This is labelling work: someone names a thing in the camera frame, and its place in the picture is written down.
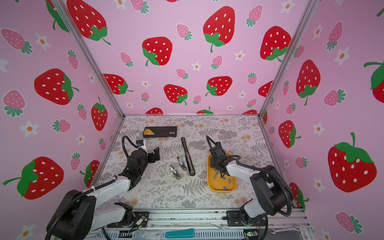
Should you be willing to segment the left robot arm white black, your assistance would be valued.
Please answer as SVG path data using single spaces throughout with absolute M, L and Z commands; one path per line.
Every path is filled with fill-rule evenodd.
M 45 238 L 56 237 L 59 240 L 83 240 L 91 232 L 104 230 L 112 224 L 123 227 L 139 227 L 144 218 L 136 218 L 133 207 L 117 202 L 112 207 L 100 208 L 100 205 L 115 196 L 135 188 L 150 163 L 160 160 L 160 149 L 155 148 L 148 153 L 144 140 L 131 143 L 135 148 L 128 154 L 122 146 L 127 158 L 123 171 L 113 176 L 112 180 L 99 186 L 92 186 L 84 191 L 69 191 L 63 198 L 47 226 Z

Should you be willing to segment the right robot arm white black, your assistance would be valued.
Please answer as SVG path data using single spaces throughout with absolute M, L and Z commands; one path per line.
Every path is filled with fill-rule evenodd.
M 294 194 L 288 184 L 271 165 L 264 168 L 241 163 L 241 156 L 227 155 L 220 142 L 206 136 L 210 148 L 210 166 L 219 171 L 220 178 L 240 178 L 250 183 L 256 198 L 240 207 L 240 220 L 246 226 L 252 225 L 258 217 L 292 214 Z

